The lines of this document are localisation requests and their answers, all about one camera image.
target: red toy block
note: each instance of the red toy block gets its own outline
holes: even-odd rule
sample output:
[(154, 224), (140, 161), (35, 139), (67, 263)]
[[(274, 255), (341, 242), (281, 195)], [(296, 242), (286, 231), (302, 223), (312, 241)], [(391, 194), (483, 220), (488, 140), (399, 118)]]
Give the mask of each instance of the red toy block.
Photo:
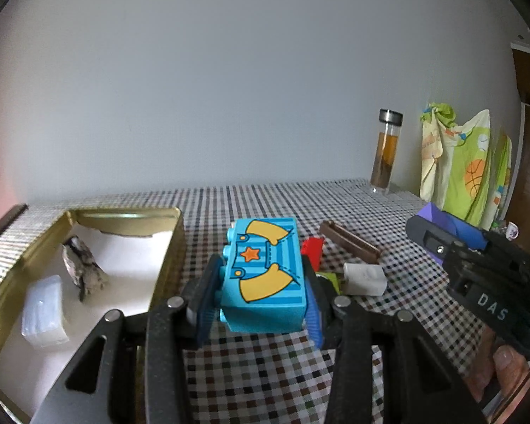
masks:
[(318, 272), (320, 269), (323, 245), (324, 239), (321, 237), (311, 237), (302, 243), (301, 254), (306, 255), (308, 257), (314, 272)]

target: hand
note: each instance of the hand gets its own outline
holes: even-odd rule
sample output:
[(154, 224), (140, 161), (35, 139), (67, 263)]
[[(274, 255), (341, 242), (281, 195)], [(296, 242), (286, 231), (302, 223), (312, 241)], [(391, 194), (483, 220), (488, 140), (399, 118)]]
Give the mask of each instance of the hand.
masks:
[(477, 402), (483, 398), (483, 391), (493, 374), (497, 375), (502, 396), (507, 398), (524, 381), (530, 370), (526, 358), (511, 346), (501, 346), (491, 355), (494, 341), (495, 333), (486, 327), (469, 375), (465, 377), (465, 383)]

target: checkered tablecloth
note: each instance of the checkered tablecloth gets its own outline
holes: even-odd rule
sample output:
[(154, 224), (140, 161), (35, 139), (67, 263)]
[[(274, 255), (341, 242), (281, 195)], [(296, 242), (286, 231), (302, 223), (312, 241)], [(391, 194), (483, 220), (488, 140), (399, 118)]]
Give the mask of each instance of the checkered tablecloth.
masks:
[[(405, 223), (424, 203), (407, 192), (381, 196), (364, 180), (183, 189), (105, 196), (83, 202), (32, 207), (0, 241), (0, 280), (18, 253), (68, 207), (179, 207), (185, 220), (187, 256), (182, 283), (199, 276), (226, 243), (233, 220), (294, 216), (301, 241), (334, 220), (383, 250), (388, 278), (382, 297), (360, 297), (368, 310), (394, 314), (410, 310), (462, 374), (473, 359), (483, 328), (445, 291), (447, 277), (421, 247), (410, 242)], [(323, 271), (341, 272), (358, 261), (326, 241)], [(185, 353), (194, 416), (202, 423), (323, 422), (328, 405), (334, 352), (318, 352), (306, 332), (242, 335), (215, 324), (211, 342)], [(380, 351), (373, 347), (373, 420), (382, 422), (383, 376)]]

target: metal screw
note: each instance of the metal screw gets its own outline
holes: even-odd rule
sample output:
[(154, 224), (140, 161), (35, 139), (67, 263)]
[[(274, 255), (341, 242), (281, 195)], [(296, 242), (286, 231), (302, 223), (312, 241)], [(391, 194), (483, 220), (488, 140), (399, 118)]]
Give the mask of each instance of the metal screw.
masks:
[(407, 311), (406, 309), (401, 309), (397, 313), (397, 317), (401, 322), (410, 322), (412, 319), (414, 319), (414, 316), (410, 311)]
[(348, 307), (352, 304), (352, 300), (345, 295), (339, 295), (334, 298), (334, 304), (336, 307)]
[(111, 309), (104, 315), (106, 322), (114, 322), (120, 318), (120, 311), (117, 309)]
[(180, 296), (172, 296), (167, 300), (167, 306), (172, 308), (179, 308), (185, 303), (185, 300), (182, 299)]

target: white block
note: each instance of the white block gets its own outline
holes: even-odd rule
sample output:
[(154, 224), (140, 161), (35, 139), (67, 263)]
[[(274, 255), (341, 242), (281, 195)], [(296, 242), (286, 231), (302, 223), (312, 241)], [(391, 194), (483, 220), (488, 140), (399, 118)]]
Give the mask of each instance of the white block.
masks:
[(61, 277), (50, 276), (28, 288), (21, 334), (33, 347), (45, 348), (67, 342), (64, 321)]
[(387, 288), (387, 278), (379, 265), (344, 263), (343, 275), (343, 293), (346, 295), (381, 296)]

